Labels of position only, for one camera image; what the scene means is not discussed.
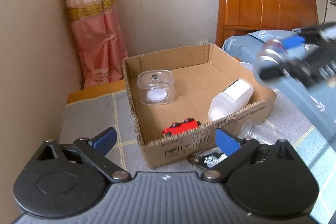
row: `gold curtain trim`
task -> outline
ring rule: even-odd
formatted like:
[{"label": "gold curtain trim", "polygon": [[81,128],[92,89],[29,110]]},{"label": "gold curtain trim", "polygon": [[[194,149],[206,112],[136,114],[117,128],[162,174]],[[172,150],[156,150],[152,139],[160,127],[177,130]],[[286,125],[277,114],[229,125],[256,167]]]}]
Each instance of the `gold curtain trim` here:
[{"label": "gold curtain trim", "polygon": [[116,0],[103,0],[100,4],[93,4],[84,7],[67,7],[70,21],[79,20],[82,17],[95,16],[104,10],[111,10],[115,6]]}]

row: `cardboard box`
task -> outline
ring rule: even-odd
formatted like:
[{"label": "cardboard box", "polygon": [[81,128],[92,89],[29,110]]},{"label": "cardboard box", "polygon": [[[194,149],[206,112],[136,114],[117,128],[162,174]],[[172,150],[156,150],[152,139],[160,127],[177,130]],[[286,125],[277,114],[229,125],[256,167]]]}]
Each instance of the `cardboard box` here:
[{"label": "cardboard box", "polygon": [[[129,57],[123,60],[122,68],[137,141],[150,168],[213,147],[217,128],[225,127],[237,135],[247,118],[264,121],[276,99],[272,90],[259,85],[249,70],[215,44],[179,47]],[[140,103],[137,77],[141,72],[156,69],[167,69],[173,73],[175,99],[166,105],[146,106]],[[250,104],[227,117],[210,122],[208,110],[212,98],[239,78],[254,87]],[[163,138],[164,128],[187,117],[195,118],[202,125],[180,135]]]}]

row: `wooden headboard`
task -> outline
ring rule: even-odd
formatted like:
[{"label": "wooden headboard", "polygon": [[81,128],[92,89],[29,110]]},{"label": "wooden headboard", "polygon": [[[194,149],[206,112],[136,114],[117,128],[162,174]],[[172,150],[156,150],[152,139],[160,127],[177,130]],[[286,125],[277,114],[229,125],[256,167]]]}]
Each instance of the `wooden headboard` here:
[{"label": "wooden headboard", "polygon": [[290,30],[318,23],[315,0],[219,0],[216,45],[251,31]]}]

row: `electrical outlet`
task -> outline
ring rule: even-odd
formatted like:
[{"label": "electrical outlet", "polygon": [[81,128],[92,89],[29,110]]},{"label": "electrical outlet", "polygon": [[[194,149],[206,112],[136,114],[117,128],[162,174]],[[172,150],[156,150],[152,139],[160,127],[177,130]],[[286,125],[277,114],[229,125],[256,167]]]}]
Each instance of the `electrical outlet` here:
[{"label": "electrical outlet", "polygon": [[209,40],[201,40],[199,42],[200,45],[205,45],[205,44],[209,44]]}]

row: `blue gripper pad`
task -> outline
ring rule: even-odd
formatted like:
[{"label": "blue gripper pad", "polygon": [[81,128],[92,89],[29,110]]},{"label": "blue gripper pad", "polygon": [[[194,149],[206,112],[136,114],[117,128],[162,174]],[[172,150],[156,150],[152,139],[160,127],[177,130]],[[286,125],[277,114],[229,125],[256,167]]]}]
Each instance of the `blue gripper pad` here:
[{"label": "blue gripper pad", "polygon": [[299,35],[294,35],[292,37],[282,40],[282,46],[285,49],[290,49],[290,48],[300,46],[302,43],[305,43],[305,42],[306,42],[306,39],[304,39],[303,37]]},{"label": "blue gripper pad", "polygon": [[226,156],[230,156],[241,147],[239,141],[235,140],[233,136],[232,137],[229,136],[221,129],[216,130],[215,140],[217,146],[220,148],[220,150],[222,150],[225,153]]},{"label": "blue gripper pad", "polygon": [[99,154],[105,156],[117,142],[117,131],[109,127],[89,141],[89,145]]}]

